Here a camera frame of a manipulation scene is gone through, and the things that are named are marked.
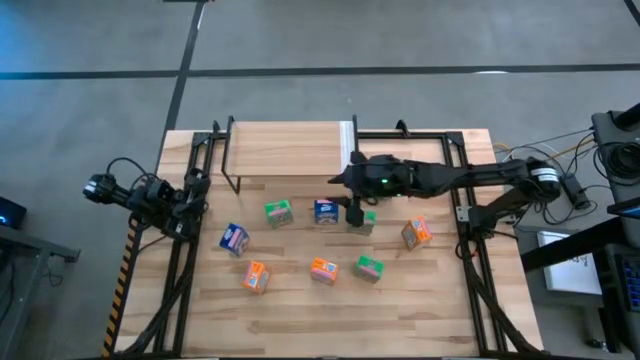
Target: wooden board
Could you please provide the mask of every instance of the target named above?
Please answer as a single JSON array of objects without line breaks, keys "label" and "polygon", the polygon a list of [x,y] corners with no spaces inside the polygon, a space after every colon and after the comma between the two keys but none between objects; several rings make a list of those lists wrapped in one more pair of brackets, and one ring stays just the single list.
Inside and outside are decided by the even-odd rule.
[{"label": "wooden board", "polygon": [[[173,131],[165,140],[158,176],[176,186],[186,170],[191,134]],[[487,130],[465,130],[464,135],[471,163],[495,161]],[[222,146],[221,142],[214,150],[211,209],[200,240],[184,356],[477,355],[462,263],[453,252],[457,234],[449,194],[384,201],[375,207],[378,224],[371,236],[350,234],[344,223],[319,226],[312,218],[314,199],[346,189],[325,184],[321,177],[253,177],[246,183],[243,179],[237,196],[220,175]],[[367,155],[392,153],[398,158],[442,161],[441,145],[432,140],[363,140],[360,148]],[[501,192],[501,187],[476,189],[481,204]],[[295,222],[272,230],[263,205],[281,198],[291,200]],[[407,252],[400,230],[416,215],[425,216],[434,239],[423,249]],[[218,246],[229,222],[241,224],[251,236],[240,259]],[[506,227],[500,230],[510,232]],[[143,243],[157,236],[157,231],[148,230]],[[487,246],[501,306],[526,338],[541,348],[515,241],[498,236]],[[160,304],[169,254],[169,241],[140,254],[116,349],[131,344]],[[377,284],[351,274],[360,255],[385,263]],[[310,279],[315,256],[340,266],[333,287]],[[249,260],[272,269],[262,296],[240,285]],[[172,317],[167,346],[174,321]],[[485,328],[495,348],[490,321],[485,320]]]},{"label": "wooden board", "polygon": [[341,169],[338,121],[237,121],[232,125],[229,175],[331,175]]}]

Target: blue box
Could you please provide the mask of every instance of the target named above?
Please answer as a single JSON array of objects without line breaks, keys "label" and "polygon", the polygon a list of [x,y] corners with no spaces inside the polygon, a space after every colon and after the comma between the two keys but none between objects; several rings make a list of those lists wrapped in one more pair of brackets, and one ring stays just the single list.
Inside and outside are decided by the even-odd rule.
[{"label": "blue box", "polygon": [[338,223],[338,209],[340,209],[338,204],[329,200],[316,200],[314,208],[316,224],[325,225]]},{"label": "blue box", "polygon": [[242,256],[249,244],[249,234],[240,225],[229,224],[220,240],[220,247],[231,251],[235,256]]}]

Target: gray concrete floor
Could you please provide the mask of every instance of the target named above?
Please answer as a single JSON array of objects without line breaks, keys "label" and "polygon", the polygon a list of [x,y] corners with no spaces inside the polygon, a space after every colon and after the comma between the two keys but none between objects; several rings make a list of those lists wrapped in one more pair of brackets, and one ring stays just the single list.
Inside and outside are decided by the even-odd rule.
[{"label": "gray concrete floor", "polygon": [[[177,69],[193,9],[157,1],[4,1],[0,72]],[[622,0],[218,0],[205,8],[192,68],[637,62],[639,39]],[[81,189],[116,156],[154,168],[174,85],[0,81],[0,195],[28,207],[25,231],[83,250],[73,266],[52,262],[64,283],[41,287],[21,359],[99,354],[127,213],[84,200]],[[414,128],[489,128],[494,141],[516,145],[587,128],[592,113],[628,108],[639,93],[638,72],[191,79],[176,127],[209,128],[230,114],[358,114],[362,128],[402,118]],[[563,149],[578,139],[550,145]],[[122,165],[118,174],[129,181],[135,171]],[[590,159],[580,162],[578,177],[583,185],[604,183]],[[600,209],[567,228],[606,218],[610,194],[594,189],[590,196]],[[565,213],[567,200],[552,209]],[[523,223],[542,221],[529,214]],[[583,312],[536,304],[545,348],[604,357],[582,345]]]}]

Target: green box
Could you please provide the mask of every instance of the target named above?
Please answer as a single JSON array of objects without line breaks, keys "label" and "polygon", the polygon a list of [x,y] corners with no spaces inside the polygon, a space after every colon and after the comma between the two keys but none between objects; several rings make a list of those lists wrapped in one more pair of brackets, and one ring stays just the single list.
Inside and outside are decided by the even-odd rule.
[{"label": "green box", "polygon": [[376,283],[382,277],[384,271],[384,264],[380,261],[376,261],[369,256],[362,255],[356,263],[354,268],[354,274],[366,281]]},{"label": "green box", "polygon": [[264,210],[267,213],[267,221],[274,229],[293,222],[293,211],[289,200],[266,204]]},{"label": "green box", "polygon": [[360,235],[371,235],[373,231],[373,226],[376,224],[376,212],[375,211],[365,211],[364,212],[364,223],[360,227],[355,227],[352,225],[347,226],[347,231],[354,234]]}]

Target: orange box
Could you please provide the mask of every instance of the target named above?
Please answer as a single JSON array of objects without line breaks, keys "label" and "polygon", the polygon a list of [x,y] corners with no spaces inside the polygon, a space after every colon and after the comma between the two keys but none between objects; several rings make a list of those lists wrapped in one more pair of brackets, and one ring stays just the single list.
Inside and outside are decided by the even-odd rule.
[{"label": "orange box", "polygon": [[409,251],[426,244],[432,238],[422,216],[409,220],[401,233]]},{"label": "orange box", "polygon": [[242,286],[256,294],[262,294],[267,288],[270,276],[269,269],[267,269],[263,263],[251,261],[249,262],[249,268],[242,281]]},{"label": "orange box", "polygon": [[333,285],[338,276],[338,265],[327,260],[315,258],[311,263],[311,278],[328,285]]}]

